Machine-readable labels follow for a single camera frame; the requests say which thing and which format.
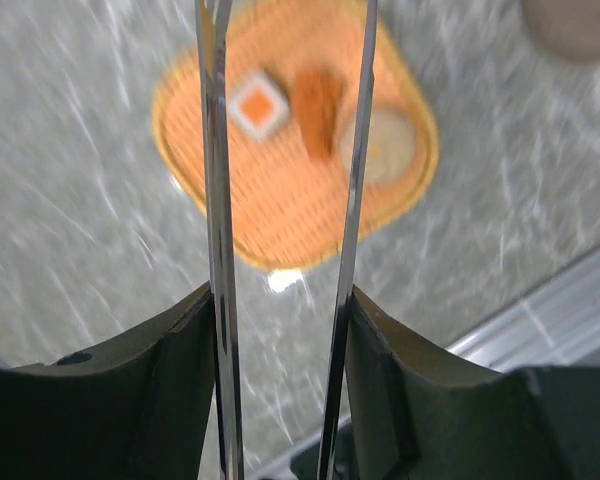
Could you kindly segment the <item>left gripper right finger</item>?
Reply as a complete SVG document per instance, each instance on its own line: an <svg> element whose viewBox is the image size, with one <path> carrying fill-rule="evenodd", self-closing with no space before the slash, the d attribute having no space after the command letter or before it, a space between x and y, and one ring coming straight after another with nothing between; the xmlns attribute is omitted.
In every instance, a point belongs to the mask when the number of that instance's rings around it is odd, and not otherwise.
<svg viewBox="0 0 600 480"><path fill-rule="evenodd" d="M346 377L364 479L600 479L600 367L506 373L432 343L354 290Z"/></svg>

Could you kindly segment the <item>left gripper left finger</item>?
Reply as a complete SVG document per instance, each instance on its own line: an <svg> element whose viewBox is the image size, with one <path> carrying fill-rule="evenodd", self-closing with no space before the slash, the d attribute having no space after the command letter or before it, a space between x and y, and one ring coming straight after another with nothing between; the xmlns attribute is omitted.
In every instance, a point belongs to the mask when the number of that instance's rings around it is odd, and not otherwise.
<svg viewBox="0 0 600 480"><path fill-rule="evenodd" d="M51 365L0 368L0 479L194 479L215 381L208 286Z"/></svg>

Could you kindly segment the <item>white steamed bun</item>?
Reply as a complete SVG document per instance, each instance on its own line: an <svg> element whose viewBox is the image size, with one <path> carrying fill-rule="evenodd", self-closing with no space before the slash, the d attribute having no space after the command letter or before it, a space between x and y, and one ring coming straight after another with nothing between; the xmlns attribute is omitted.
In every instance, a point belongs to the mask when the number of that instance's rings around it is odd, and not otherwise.
<svg viewBox="0 0 600 480"><path fill-rule="evenodd" d="M364 180L389 184L404 175L416 152L416 131L397 108L380 106L371 111Z"/></svg>

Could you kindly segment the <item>sushi piece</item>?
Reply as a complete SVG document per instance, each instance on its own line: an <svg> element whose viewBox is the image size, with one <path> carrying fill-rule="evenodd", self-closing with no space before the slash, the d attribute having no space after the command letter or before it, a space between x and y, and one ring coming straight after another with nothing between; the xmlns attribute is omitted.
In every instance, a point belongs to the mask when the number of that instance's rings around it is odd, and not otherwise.
<svg viewBox="0 0 600 480"><path fill-rule="evenodd" d="M273 77L263 69L244 76L231 92L229 118L252 139L262 142L290 119L289 100Z"/></svg>

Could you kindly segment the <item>fried chicken drumstick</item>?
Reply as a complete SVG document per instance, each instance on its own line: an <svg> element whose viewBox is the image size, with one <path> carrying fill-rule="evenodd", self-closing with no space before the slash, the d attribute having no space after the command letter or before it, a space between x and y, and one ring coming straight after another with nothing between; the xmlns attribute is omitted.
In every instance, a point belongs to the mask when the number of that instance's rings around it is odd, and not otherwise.
<svg viewBox="0 0 600 480"><path fill-rule="evenodd" d="M291 86L291 107L311 160L327 161L332 155L338 110L345 91L341 76L325 66L307 66Z"/></svg>

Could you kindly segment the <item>metal tongs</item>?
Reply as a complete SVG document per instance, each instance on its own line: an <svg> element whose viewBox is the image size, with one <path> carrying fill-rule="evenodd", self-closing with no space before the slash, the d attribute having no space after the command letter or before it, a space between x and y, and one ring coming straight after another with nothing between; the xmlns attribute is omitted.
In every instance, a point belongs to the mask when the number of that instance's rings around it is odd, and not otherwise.
<svg viewBox="0 0 600 480"><path fill-rule="evenodd" d="M229 1L198 1L195 6L202 96L209 266L216 324L216 405L220 428L220 471L225 479L241 479L244 476L241 376L225 79L226 35L232 4ZM331 479L335 472L335 445L373 100L377 11L377 2L368 2L347 213L317 466L317 476L320 479Z"/></svg>

